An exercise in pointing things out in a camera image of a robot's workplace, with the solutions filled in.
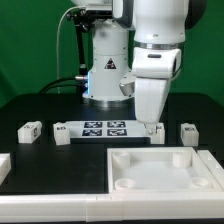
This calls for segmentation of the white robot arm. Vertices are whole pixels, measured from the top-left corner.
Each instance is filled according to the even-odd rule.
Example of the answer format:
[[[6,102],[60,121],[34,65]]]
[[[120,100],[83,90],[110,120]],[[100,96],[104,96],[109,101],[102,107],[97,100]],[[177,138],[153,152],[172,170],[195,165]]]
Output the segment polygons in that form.
[[[185,31],[207,0],[71,0],[93,32],[93,66],[83,97],[107,106],[135,100],[136,120],[157,133],[170,84],[181,72]]]

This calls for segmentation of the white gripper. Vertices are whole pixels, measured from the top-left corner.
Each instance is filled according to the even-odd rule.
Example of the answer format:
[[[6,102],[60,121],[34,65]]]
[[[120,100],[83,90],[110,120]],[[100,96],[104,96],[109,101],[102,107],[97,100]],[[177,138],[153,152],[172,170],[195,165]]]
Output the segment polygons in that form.
[[[152,50],[136,47],[132,72],[135,77],[135,115],[148,135],[156,134],[171,79],[180,69],[180,49]]]

